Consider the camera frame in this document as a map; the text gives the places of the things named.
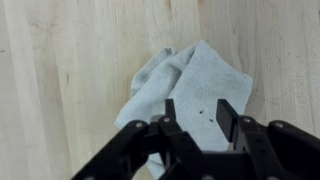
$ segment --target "gray cloth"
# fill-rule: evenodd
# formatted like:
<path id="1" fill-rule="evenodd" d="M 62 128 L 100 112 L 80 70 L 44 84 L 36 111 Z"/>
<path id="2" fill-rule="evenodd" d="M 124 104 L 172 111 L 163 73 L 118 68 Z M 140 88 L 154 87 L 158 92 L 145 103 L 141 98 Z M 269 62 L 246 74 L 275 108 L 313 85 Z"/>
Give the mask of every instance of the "gray cloth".
<path id="1" fill-rule="evenodd" d="M 134 76 L 132 98 L 115 125 L 122 128 L 134 119 L 150 122 L 153 115 L 163 114 L 165 99 L 172 98 L 177 122 L 201 150 L 224 151 L 228 141 L 216 122 L 217 99 L 227 99 L 243 114 L 251 89 L 251 77 L 234 70 L 204 41 L 181 52 L 166 47 Z M 147 166 L 155 179 L 164 172 L 158 155 L 150 156 Z"/>

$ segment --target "wood grain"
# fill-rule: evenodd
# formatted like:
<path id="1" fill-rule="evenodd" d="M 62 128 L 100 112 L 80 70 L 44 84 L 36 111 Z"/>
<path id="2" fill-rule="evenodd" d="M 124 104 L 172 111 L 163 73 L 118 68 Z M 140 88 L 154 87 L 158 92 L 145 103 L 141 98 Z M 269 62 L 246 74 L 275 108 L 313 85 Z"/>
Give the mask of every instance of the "wood grain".
<path id="1" fill-rule="evenodd" d="M 0 0 L 0 176 L 69 179 L 117 132 L 133 75 L 204 39 L 254 80 L 246 114 L 320 137 L 319 0 Z M 150 179 L 144 167 L 135 179 Z"/>

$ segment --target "cloth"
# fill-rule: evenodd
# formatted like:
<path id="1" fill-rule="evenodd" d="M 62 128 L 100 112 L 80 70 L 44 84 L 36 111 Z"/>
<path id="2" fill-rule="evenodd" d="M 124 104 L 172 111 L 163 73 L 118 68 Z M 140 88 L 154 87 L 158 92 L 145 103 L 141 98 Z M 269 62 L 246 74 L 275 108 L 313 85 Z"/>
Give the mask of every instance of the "cloth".
<path id="1" fill-rule="evenodd" d="M 252 78 L 234 70 L 204 41 L 181 52 L 161 49 L 134 76 L 131 99 L 115 125 L 131 120 L 150 122 L 164 114 L 165 99 L 175 103 L 177 122 L 203 151 L 224 151 L 229 143 L 216 122 L 217 100 L 227 99 L 243 114 L 252 89 Z M 149 156 L 147 166 L 155 179 L 164 172 L 159 155 Z"/>

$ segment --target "crumpled towel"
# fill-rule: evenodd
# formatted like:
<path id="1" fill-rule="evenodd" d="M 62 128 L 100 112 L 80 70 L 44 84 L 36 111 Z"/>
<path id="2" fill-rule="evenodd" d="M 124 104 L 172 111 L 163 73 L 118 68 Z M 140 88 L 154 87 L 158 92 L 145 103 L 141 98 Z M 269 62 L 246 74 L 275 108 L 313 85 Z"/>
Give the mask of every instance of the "crumpled towel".
<path id="1" fill-rule="evenodd" d="M 115 125 L 131 120 L 150 122 L 164 114 L 165 99 L 175 103 L 177 122 L 203 151 L 224 151 L 228 141 L 216 122 L 218 99 L 227 99 L 243 114 L 252 89 L 252 78 L 233 69 L 204 42 L 177 52 L 161 49 L 134 76 L 131 99 L 120 111 Z M 159 155 L 151 155 L 147 166 L 155 179 L 164 172 Z"/>

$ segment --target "towel fold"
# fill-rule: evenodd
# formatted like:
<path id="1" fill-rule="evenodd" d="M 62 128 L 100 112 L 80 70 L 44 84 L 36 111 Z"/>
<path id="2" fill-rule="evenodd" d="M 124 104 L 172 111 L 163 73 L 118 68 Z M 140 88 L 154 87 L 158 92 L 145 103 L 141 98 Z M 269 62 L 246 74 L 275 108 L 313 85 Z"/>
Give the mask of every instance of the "towel fold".
<path id="1" fill-rule="evenodd" d="M 243 114 L 251 89 L 252 78 L 234 70 L 204 41 L 181 52 L 166 47 L 134 76 L 132 97 L 115 125 L 122 128 L 135 119 L 149 123 L 164 114 L 165 99 L 172 98 L 178 124 L 200 149 L 224 151 L 229 143 L 216 122 L 217 100 L 227 99 Z M 147 166 L 155 179 L 164 172 L 158 155 L 151 155 Z"/>

